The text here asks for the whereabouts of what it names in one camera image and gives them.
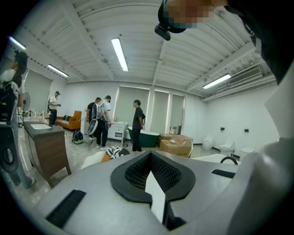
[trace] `orange sofa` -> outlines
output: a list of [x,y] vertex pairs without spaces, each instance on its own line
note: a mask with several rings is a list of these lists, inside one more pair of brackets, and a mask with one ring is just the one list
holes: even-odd
[[64,120],[63,117],[57,117],[55,123],[58,126],[65,127],[70,130],[81,129],[81,115],[81,111],[74,111],[74,114],[69,121]]

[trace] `cardboard box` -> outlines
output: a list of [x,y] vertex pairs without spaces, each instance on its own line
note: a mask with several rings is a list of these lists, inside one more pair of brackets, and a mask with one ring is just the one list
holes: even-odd
[[160,147],[161,140],[170,140],[175,134],[159,134],[158,146]]
[[170,154],[189,157],[193,150],[193,140],[184,135],[172,135],[170,140],[161,140],[160,150]]

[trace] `toilet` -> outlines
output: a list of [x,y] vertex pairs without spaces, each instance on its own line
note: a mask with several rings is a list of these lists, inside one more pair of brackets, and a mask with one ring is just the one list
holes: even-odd
[[234,148],[235,142],[228,138],[224,145],[220,145],[220,154],[226,157],[231,157],[231,155],[234,153]]
[[254,149],[253,148],[243,148],[242,149],[242,152],[241,152],[241,155],[240,155],[240,161],[243,160],[243,158],[250,154],[250,153],[253,153],[254,152]]
[[206,139],[203,140],[202,148],[204,150],[211,150],[213,147],[213,138],[211,135],[208,135]]

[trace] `white shirt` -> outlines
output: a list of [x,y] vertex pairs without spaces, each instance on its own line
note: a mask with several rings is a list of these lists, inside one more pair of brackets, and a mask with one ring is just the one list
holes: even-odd
[[105,117],[105,111],[106,111],[106,110],[110,111],[110,110],[111,110],[111,106],[110,106],[110,104],[109,104],[107,101],[105,101],[105,100],[102,100],[102,101],[99,103],[99,105],[100,105],[100,107],[101,107],[101,113],[102,113],[102,115],[104,115],[104,117]]
[[[53,103],[54,105],[57,105],[57,98],[53,95],[50,100],[49,100],[50,103]],[[53,106],[53,105],[49,105],[49,108],[50,109],[57,109],[57,106]]]
[[[4,73],[2,73],[2,75],[0,76],[0,84],[3,82],[10,82],[13,79],[13,76],[15,74],[15,70],[14,69],[8,69],[6,70]],[[20,95],[24,94],[24,80],[22,82],[22,85],[20,87],[18,87],[16,85],[16,83],[12,82],[12,87],[13,89],[16,89]]]

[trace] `shoe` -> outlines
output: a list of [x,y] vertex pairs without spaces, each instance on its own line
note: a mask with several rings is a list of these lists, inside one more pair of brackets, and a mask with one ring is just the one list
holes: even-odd
[[32,183],[31,183],[30,187],[36,182],[36,179],[34,177],[31,177],[31,179],[32,179]]

